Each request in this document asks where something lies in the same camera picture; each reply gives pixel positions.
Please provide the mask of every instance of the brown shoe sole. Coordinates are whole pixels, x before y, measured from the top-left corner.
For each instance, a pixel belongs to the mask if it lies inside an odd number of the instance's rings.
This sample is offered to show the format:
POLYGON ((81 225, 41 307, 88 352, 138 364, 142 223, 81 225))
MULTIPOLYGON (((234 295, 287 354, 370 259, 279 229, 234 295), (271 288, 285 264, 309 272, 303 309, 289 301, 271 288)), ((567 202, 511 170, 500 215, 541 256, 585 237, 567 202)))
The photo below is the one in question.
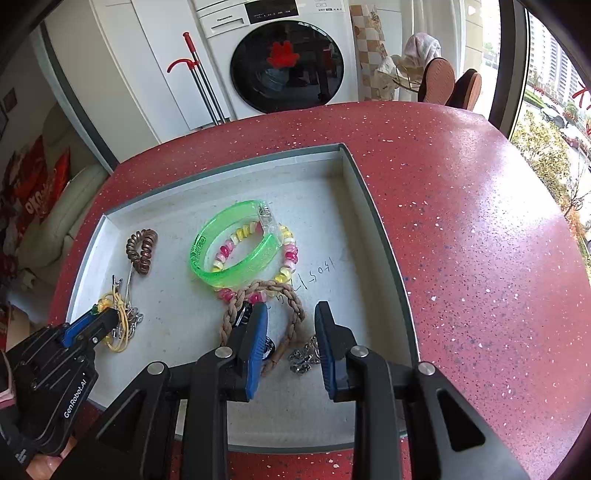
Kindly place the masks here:
POLYGON ((475 73, 474 75, 472 75, 472 78, 470 79, 470 85, 468 86, 468 90, 466 91, 466 97, 464 98, 463 108, 465 110, 474 110, 474 106, 478 101, 481 89, 482 75, 480 75, 480 73, 475 73))
POLYGON ((456 84, 456 76, 450 63, 444 59, 433 60, 425 74, 425 83, 427 93, 423 102, 445 105, 456 84))

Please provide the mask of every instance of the shoe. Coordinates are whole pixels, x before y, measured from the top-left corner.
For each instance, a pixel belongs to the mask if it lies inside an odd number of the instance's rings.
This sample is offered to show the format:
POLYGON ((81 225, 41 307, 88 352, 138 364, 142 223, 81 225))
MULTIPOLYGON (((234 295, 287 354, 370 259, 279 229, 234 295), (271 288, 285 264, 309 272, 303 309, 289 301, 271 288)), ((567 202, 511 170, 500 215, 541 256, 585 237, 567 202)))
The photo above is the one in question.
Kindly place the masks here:
POLYGON ((480 96, 482 88, 482 76, 474 69, 469 69, 456 82, 453 93, 447 101, 447 106, 462 108, 464 110, 474 110, 474 105, 480 96))
POLYGON ((452 95, 456 76, 451 64, 445 59, 432 59, 423 73, 418 89, 418 101, 445 105, 452 95))

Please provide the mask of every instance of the washing machine door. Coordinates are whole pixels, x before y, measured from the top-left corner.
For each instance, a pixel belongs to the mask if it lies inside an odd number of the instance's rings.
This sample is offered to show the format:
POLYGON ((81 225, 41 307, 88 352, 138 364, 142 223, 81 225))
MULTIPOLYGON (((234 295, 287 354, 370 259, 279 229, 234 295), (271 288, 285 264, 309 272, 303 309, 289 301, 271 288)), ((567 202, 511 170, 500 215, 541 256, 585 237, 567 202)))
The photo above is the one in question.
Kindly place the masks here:
POLYGON ((328 103, 343 80, 343 57, 317 27, 294 20, 267 23, 238 44, 230 63, 238 94, 263 113, 328 103))

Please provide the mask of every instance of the green plastic bracelet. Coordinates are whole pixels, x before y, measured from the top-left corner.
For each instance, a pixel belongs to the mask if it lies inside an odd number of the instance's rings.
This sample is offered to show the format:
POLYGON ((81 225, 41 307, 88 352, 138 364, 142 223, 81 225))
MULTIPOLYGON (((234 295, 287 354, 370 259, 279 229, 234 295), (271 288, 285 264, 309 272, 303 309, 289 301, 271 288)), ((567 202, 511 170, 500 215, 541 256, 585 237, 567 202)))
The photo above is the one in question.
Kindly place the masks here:
POLYGON ((281 245, 283 234, 265 202, 249 200, 235 203, 222 210, 201 229, 189 255, 191 269, 201 280, 216 288, 237 287, 256 278, 273 259, 281 245), (215 239, 238 223, 260 221, 263 237, 255 249, 242 261, 219 272, 205 270, 205 257, 215 239))

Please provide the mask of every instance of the towel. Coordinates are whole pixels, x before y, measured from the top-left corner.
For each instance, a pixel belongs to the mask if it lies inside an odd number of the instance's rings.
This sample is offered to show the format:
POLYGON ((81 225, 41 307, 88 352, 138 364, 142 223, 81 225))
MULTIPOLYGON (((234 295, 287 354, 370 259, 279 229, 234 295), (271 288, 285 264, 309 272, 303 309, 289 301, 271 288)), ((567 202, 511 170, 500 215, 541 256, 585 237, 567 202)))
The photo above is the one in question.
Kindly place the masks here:
POLYGON ((432 59, 438 57, 441 57, 439 40, 420 32, 410 36, 402 51, 402 57, 392 55, 392 61, 412 82, 421 83, 425 67, 432 59))

